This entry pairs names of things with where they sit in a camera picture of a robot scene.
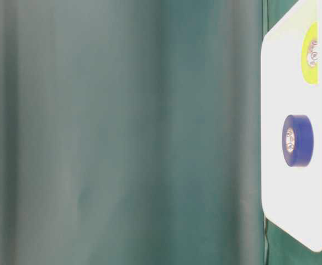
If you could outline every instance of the tape roll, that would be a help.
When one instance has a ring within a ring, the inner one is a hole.
[[[307,31],[301,53],[303,77],[309,84],[318,83],[318,24],[315,22]]]
[[[282,129],[282,151],[290,167],[305,167],[313,154],[312,125],[305,115],[289,115]]]

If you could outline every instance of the green curtain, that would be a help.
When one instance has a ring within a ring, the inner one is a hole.
[[[264,33],[295,3],[296,0],[264,0]],[[322,265],[322,252],[312,252],[271,222],[267,226],[267,239],[269,265]]]
[[[263,264],[259,0],[0,0],[0,264]]]

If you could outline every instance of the white surface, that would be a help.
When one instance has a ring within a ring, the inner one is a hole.
[[[300,65],[305,34],[318,21],[318,84]],[[313,251],[322,250],[322,0],[300,0],[265,36],[261,54],[261,174],[265,215]],[[282,153],[288,115],[306,115],[314,149],[306,167]]]

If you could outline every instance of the blue tape roll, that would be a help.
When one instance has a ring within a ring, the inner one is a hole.
[[[305,167],[313,154],[312,125],[305,115],[289,115],[282,129],[282,151],[290,167]]]

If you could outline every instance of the green fabric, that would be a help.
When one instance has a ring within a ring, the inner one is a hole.
[[[0,0],[0,264],[263,264],[260,0]]]
[[[296,0],[265,1],[264,8],[267,7],[267,11],[263,12],[263,17],[268,29],[272,28],[296,2]],[[322,252],[312,252],[271,222],[268,222],[267,238],[268,265],[322,265]]]

